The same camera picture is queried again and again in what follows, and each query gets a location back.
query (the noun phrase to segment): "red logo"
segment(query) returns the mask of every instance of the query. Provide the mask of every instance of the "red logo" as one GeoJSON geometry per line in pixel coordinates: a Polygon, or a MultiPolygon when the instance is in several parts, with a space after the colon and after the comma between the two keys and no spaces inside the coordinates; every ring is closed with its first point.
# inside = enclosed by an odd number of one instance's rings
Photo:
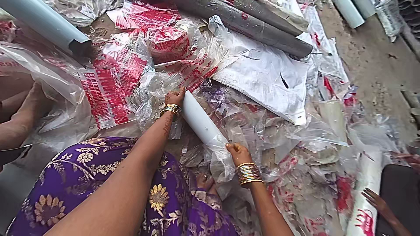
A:
{"type": "Polygon", "coordinates": [[[246,20],[246,19],[248,19],[249,15],[246,14],[245,12],[242,12],[241,17],[242,17],[243,20],[246,20]]]}
{"type": "Polygon", "coordinates": [[[366,236],[374,236],[372,212],[370,210],[363,211],[361,209],[359,209],[358,211],[362,212],[361,214],[358,214],[356,218],[356,220],[358,220],[360,224],[355,226],[360,227],[366,236]]]}

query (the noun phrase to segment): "bangle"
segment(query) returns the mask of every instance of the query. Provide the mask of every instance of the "bangle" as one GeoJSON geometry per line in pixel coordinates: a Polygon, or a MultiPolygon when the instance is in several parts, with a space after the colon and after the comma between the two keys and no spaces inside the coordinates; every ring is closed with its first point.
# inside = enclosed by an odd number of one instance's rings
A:
{"type": "Polygon", "coordinates": [[[241,185],[251,182],[263,182],[261,173],[255,163],[242,163],[236,168],[241,185]]]}
{"type": "Polygon", "coordinates": [[[181,116],[182,113],[182,109],[180,106],[176,105],[176,104],[166,104],[162,110],[160,110],[160,116],[163,116],[163,114],[165,114],[165,112],[170,111],[172,113],[175,114],[173,121],[177,121],[178,118],[181,116]]]}

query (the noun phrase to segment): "purple sari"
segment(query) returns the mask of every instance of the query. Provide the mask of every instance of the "purple sari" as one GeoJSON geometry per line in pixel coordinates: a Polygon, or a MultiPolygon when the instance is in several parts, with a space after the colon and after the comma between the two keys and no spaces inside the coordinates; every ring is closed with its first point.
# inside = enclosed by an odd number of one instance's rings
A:
{"type": "MultiPolygon", "coordinates": [[[[57,154],[42,171],[6,235],[46,233],[107,180],[136,141],[94,138],[57,154]]],[[[229,216],[221,211],[220,200],[194,185],[194,174],[164,153],[153,177],[139,234],[238,235],[229,216]]]]}

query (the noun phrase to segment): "concrete floor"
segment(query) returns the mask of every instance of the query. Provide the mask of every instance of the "concrete floor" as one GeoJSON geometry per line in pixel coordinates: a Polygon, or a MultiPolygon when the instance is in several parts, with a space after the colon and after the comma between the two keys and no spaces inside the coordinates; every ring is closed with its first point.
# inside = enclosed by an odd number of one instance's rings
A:
{"type": "Polygon", "coordinates": [[[367,113],[381,113],[396,119],[403,142],[417,133],[410,108],[401,88],[420,92],[420,63],[402,38],[390,43],[375,16],[356,29],[348,27],[335,8],[319,9],[329,38],[335,37],[337,49],[351,81],[359,86],[358,97],[367,113]]]}

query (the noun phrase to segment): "light blue pipe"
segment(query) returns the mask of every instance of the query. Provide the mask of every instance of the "light blue pipe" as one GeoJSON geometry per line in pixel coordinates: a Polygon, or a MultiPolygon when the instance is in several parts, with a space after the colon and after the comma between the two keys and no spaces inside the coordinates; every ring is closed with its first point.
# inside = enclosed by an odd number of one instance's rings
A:
{"type": "Polygon", "coordinates": [[[83,56],[92,41],[41,0],[0,0],[0,8],[70,55],[83,56]]]}

